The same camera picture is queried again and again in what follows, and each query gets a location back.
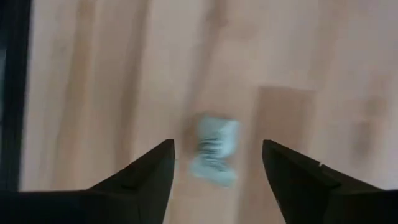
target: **black frame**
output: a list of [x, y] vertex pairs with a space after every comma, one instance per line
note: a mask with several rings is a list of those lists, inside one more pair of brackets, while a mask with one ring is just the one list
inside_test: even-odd
[[2, 2], [1, 31], [6, 49], [0, 148], [0, 190], [17, 191], [27, 80], [31, 0]]

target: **wooden floor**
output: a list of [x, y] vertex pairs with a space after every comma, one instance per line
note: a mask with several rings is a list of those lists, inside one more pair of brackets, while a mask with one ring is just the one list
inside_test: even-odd
[[[398, 188], [398, 2], [35, 0], [23, 190], [80, 189], [166, 138], [166, 223], [283, 223], [273, 139]], [[241, 123], [224, 189], [188, 171], [203, 113]]]

